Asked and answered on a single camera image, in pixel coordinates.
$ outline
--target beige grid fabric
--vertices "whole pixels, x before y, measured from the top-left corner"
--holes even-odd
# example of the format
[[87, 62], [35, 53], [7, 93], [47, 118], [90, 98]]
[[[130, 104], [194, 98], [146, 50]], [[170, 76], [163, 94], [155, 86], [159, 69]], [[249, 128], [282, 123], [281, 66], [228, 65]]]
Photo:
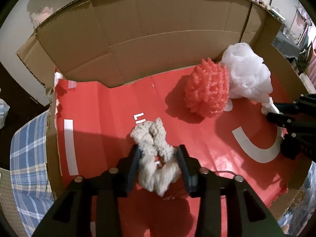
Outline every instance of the beige grid fabric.
[[10, 171], [0, 168], [0, 209], [18, 237], [28, 237], [16, 210], [11, 188]]

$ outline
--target pink cloth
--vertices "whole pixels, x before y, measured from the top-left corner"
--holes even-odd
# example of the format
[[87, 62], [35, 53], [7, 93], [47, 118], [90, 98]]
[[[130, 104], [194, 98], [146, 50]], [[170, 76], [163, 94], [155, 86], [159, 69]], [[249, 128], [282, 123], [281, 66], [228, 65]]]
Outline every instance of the pink cloth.
[[316, 53], [315, 53], [315, 49], [316, 49], [316, 39], [313, 42], [313, 55], [311, 58], [311, 62], [309, 63], [309, 79], [311, 80], [313, 86], [316, 88]]

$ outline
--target dark floor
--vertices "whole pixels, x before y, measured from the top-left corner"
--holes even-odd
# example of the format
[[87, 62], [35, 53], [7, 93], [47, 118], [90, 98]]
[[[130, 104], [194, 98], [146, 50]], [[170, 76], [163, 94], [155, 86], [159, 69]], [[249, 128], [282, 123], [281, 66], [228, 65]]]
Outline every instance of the dark floor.
[[9, 106], [9, 113], [0, 129], [0, 167], [10, 169], [10, 147], [14, 133], [46, 108], [34, 100], [0, 63], [0, 99]]

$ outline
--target cardboard box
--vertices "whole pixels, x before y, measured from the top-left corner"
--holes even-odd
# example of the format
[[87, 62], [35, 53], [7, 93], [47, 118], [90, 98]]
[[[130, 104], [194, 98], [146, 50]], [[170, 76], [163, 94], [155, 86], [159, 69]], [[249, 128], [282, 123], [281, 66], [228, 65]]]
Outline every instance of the cardboard box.
[[[290, 63], [273, 46], [281, 22], [251, 0], [76, 0], [44, 21], [17, 55], [53, 93], [55, 67], [69, 80], [116, 87], [137, 79], [221, 59], [231, 44], [248, 43], [263, 57], [290, 99], [306, 93]], [[48, 121], [47, 159], [52, 190], [63, 187], [59, 170], [54, 98]], [[302, 185], [302, 161], [289, 192], [272, 203], [280, 217]]]

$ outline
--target silver bolt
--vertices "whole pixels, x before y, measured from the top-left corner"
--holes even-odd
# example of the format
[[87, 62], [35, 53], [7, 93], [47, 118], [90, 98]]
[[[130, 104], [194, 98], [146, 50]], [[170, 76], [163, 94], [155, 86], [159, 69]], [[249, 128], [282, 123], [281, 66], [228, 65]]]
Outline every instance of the silver bolt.
[[205, 174], [209, 173], [209, 170], [206, 167], [201, 167], [200, 168], [200, 173], [205, 175]]
[[235, 179], [235, 181], [237, 181], [237, 182], [242, 182], [242, 181], [244, 181], [244, 178], [241, 176], [241, 175], [235, 175], [234, 176], [234, 179]]
[[110, 168], [109, 173], [116, 174], [118, 171], [119, 171], [119, 169], [117, 167], [113, 167], [113, 168]]
[[75, 177], [75, 182], [76, 182], [76, 183], [81, 183], [82, 180], [83, 180], [83, 177], [82, 177], [82, 176], [76, 176], [76, 177]]

